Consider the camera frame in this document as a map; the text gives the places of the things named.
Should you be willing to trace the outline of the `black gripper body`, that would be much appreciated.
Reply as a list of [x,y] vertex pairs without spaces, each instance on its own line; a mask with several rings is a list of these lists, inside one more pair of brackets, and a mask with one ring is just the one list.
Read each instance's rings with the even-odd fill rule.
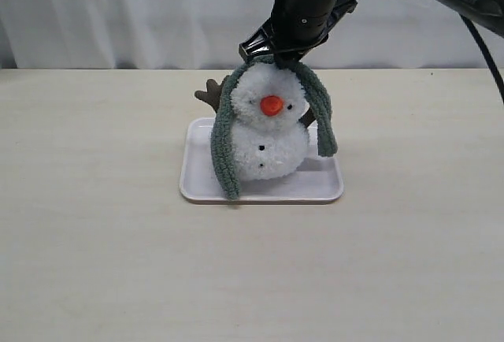
[[271,13],[272,51],[300,53],[325,42],[355,0],[275,0]]

